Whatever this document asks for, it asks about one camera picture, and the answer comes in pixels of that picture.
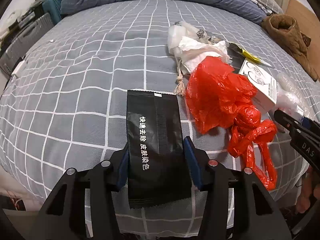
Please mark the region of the person's right hand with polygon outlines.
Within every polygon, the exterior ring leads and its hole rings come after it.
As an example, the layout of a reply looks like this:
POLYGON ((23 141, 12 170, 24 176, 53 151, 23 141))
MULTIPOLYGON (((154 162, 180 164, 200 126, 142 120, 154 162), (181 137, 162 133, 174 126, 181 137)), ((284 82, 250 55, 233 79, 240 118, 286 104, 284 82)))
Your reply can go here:
POLYGON ((302 180, 302 188, 300 195, 296 202, 296 212, 304 213, 311 205, 310 197, 314 196, 319 200, 319 184, 313 186, 312 183, 315 181, 316 173, 313 172, 311 166, 309 166, 306 177, 302 180))

